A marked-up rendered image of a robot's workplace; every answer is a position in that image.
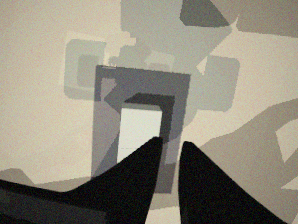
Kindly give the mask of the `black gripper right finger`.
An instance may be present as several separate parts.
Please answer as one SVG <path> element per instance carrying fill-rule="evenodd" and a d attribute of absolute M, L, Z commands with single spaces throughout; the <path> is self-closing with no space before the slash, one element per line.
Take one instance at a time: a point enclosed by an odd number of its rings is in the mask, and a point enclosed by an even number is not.
<path fill-rule="evenodd" d="M 182 143 L 178 198 L 180 224 L 286 224 L 190 141 Z"/>

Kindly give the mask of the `grey rectangular box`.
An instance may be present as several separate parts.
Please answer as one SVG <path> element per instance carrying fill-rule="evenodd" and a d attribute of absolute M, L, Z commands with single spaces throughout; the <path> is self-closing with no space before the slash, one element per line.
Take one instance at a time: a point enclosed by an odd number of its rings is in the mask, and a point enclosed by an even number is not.
<path fill-rule="evenodd" d="M 121 103 L 117 164 L 153 136 L 158 137 L 161 112 L 158 105 Z"/>

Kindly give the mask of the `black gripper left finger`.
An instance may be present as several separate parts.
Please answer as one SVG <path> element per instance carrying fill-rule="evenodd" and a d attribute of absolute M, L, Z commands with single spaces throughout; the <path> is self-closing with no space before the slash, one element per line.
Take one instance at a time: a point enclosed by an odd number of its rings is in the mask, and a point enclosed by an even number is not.
<path fill-rule="evenodd" d="M 0 180 L 0 224 L 145 224 L 162 137 L 69 192 Z"/>

